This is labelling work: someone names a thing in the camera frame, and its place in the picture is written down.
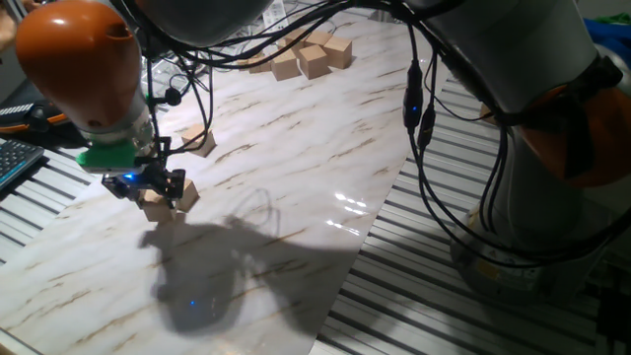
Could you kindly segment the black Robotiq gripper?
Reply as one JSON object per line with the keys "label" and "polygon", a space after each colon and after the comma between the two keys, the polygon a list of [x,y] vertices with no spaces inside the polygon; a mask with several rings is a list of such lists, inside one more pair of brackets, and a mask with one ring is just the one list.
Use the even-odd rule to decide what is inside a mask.
{"label": "black Robotiq gripper", "polygon": [[176,169],[165,171],[159,165],[148,165],[140,173],[126,173],[122,176],[103,176],[102,185],[118,199],[128,199],[138,207],[142,206],[141,190],[151,189],[162,193],[170,208],[183,196],[186,171]]}

